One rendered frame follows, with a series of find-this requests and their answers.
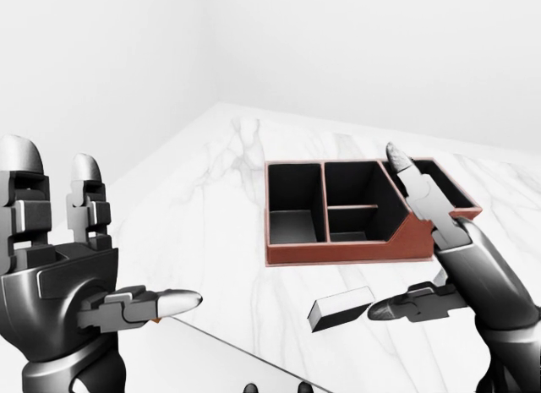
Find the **red-brown desk caddy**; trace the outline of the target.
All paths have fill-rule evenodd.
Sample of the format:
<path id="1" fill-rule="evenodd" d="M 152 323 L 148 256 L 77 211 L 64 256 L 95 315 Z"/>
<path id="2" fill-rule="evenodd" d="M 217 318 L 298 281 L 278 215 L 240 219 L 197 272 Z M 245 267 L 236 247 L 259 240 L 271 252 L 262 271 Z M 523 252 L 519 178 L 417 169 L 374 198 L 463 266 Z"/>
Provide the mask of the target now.
<path id="1" fill-rule="evenodd" d="M 387 161 L 265 165 L 268 265 L 429 260 L 433 239 Z"/>

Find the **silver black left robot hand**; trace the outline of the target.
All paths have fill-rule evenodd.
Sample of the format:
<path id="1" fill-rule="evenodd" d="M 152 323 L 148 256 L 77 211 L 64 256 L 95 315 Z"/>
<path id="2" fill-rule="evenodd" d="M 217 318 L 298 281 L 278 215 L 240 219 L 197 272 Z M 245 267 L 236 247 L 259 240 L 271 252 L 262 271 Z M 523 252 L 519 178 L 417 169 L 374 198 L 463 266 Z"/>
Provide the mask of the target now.
<path id="1" fill-rule="evenodd" d="M 199 293 L 117 288 L 118 251 L 96 160 L 78 154 L 67 197 L 71 243 L 48 240 L 48 176 L 28 139 L 0 138 L 0 335 L 32 363 L 64 358 L 99 336 L 201 304 Z"/>

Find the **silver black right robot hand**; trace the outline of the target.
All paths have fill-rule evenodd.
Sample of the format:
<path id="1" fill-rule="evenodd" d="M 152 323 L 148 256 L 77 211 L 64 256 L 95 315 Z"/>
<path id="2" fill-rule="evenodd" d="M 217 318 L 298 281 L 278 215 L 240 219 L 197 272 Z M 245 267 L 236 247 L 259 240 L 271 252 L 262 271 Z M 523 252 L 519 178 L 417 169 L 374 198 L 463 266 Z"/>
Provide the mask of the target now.
<path id="1" fill-rule="evenodd" d="M 388 143 L 385 152 L 407 191 L 407 204 L 433 225 L 434 255 L 448 281 L 478 319 L 492 330 L 537 324 L 538 306 L 488 237 L 472 221 L 451 216 L 453 205 L 442 190 L 402 150 Z"/>

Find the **white book with dark edge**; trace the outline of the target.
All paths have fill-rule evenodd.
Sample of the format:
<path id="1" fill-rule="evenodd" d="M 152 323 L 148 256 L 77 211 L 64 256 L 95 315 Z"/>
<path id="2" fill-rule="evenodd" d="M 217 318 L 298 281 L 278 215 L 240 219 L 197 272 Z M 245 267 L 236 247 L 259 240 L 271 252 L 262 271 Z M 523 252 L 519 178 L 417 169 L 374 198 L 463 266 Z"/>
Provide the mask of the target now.
<path id="1" fill-rule="evenodd" d="M 308 321 L 312 332 L 354 321 L 375 301 L 369 287 L 360 287 L 314 301 Z"/>

